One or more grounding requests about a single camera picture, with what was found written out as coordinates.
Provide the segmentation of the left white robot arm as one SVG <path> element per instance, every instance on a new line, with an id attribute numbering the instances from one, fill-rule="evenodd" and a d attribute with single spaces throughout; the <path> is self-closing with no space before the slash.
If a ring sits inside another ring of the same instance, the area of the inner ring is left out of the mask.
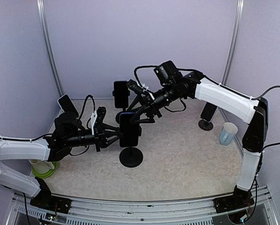
<path id="1" fill-rule="evenodd" d="M 106 108 L 94 108 L 90 117 L 91 127 L 82 125 L 81 116 L 70 97 L 65 94 L 58 100 L 62 114 L 54 120 L 55 130 L 33 139 L 17 139 L 0 135 L 0 185 L 22 192 L 49 209 L 55 205 L 55 197 L 45 181 L 24 175 L 5 166 L 3 160 L 32 159 L 58 162 L 70 155 L 75 147 L 94 145 L 97 151 L 107 148 L 122 138 L 118 127 L 103 122 Z"/>

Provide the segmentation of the black smartphone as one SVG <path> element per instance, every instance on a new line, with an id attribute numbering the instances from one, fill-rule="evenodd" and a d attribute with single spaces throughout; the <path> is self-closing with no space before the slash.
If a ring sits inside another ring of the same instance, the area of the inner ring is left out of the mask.
<path id="1" fill-rule="evenodd" d="M 60 106 L 63 113 L 72 112 L 75 115 L 75 117 L 79 116 L 79 113 L 68 94 L 64 94 L 63 96 L 58 98 L 57 103 Z"/>
<path id="2" fill-rule="evenodd" d="M 213 105 L 211 103 L 206 103 L 200 114 L 200 118 L 206 122 L 211 122 L 217 111 L 217 108 L 218 107 L 216 105 Z"/>
<path id="3" fill-rule="evenodd" d="M 130 119 L 134 112 L 123 112 L 120 115 L 120 132 L 123 133 L 119 140 L 120 147 L 136 147 L 139 138 L 139 125 L 131 124 Z"/>
<path id="4" fill-rule="evenodd" d="M 115 108 L 127 108 L 129 106 L 129 90 L 127 81 L 114 82 L 114 106 Z"/>

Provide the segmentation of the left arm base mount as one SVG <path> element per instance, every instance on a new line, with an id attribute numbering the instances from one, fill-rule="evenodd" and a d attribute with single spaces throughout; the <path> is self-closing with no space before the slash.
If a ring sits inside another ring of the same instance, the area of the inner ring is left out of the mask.
<path id="1" fill-rule="evenodd" d="M 45 210 L 68 214 L 71 200 L 52 195 L 51 190 L 43 179 L 38 177 L 35 177 L 35 179 L 39 183 L 40 192 L 35 197 L 31 198 L 30 205 Z"/>

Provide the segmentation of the black pole phone stand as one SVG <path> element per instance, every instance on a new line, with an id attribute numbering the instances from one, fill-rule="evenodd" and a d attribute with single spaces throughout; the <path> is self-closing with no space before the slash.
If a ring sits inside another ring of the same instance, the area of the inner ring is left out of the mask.
<path id="1" fill-rule="evenodd" d="M 115 121 L 119 124 L 120 116 L 123 113 L 127 112 L 127 108 L 129 106 L 130 91 L 117 89 L 117 90 L 113 90 L 112 95 L 114 97 L 114 107 L 116 109 L 121 109 L 121 111 L 119 111 L 115 116 Z"/>
<path id="2" fill-rule="evenodd" d="M 139 137 L 142 135 L 142 128 L 139 127 Z M 120 163 L 128 168 L 139 166 L 143 161 L 143 153 L 137 147 L 123 147 L 119 154 Z"/>

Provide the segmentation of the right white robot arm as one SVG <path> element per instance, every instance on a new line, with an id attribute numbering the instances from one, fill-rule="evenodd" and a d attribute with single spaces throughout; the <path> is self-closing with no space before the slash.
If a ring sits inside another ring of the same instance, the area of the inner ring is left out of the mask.
<path id="1" fill-rule="evenodd" d="M 269 127 L 268 102 L 263 95 L 252 97 L 239 93 L 218 83 L 195 69 L 177 68 L 172 61 L 159 66 L 152 65 L 162 86 L 156 92 L 150 91 L 143 83 L 129 80 L 127 87 L 136 93 L 136 98 L 127 111 L 135 112 L 133 123 L 154 123 L 154 116 L 161 117 L 160 109 L 177 99 L 198 99 L 212 104 L 240 118 L 248 124 L 242 138 L 243 161 L 236 187 L 239 189 L 230 196 L 230 205 L 241 207 L 248 200 L 249 191 L 261 166 L 261 157 Z"/>

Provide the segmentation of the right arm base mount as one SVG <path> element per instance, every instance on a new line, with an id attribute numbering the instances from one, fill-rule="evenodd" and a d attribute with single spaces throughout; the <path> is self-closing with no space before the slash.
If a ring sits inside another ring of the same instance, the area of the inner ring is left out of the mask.
<path id="1" fill-rule="evenodd" d="M 213 200 L 216 213 L 241 209 L 255 203 L 251 190 L 244 191 L 236 185 L 231 195 L 218 197 Z"/>

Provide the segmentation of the folding plate phone stand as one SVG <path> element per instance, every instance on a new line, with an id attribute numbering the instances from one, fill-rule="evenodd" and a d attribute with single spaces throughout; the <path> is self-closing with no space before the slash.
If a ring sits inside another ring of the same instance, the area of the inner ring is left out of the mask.
<path id="1" fill-rule="evenodd" d="M 211 131 L 213 129 L 212 121 L 205 121 L 204 119 L 198 122 L 198 126 L 204 131 Z"/>

